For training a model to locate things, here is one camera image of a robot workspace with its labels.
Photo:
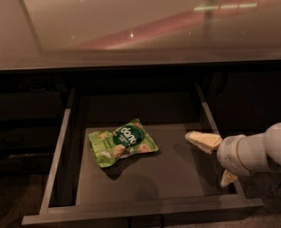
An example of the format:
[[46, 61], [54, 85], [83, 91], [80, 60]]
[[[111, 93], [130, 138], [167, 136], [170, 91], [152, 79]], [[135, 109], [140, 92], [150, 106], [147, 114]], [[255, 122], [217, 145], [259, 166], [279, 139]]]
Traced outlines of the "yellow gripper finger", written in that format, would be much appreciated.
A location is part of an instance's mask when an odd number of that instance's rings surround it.
[[198, 131], [191, 131], [185, 135], [185, 139], [197, 146], [201, 151], [206, 154], [212, 154], [218, 149], [222, 142], [222, 138], [213, 133], [203, 133]]
[[227, 187], [229, 184], [237, 180], [237, 175], [231, 173], [229, 170], [225, 169], [220, 181], [221, 187]]

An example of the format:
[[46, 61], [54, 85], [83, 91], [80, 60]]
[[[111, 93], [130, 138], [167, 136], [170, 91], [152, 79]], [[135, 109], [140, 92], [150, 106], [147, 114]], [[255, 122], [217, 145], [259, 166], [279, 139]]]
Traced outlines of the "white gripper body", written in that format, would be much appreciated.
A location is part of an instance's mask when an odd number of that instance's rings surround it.
[[247, 159], [251, 156], [251, 151], [245, 140], [245, 135], [227, 137], [216, 151], [219, 163], [226, 170], [243, 177], [250, 175]]

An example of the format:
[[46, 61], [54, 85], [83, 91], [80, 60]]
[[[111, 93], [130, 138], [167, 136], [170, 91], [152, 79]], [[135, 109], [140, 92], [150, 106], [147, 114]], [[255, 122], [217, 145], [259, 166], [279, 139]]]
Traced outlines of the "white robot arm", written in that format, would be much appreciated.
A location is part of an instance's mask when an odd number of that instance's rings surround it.
[[224, 168], [222, 187], [255, 173], [281, 173], [281, 123], [251, 136], [234, 135], [222, 139], [217, 134], [191, 131], [185, 139], [206, 154], [216, 152], [217, 160]]

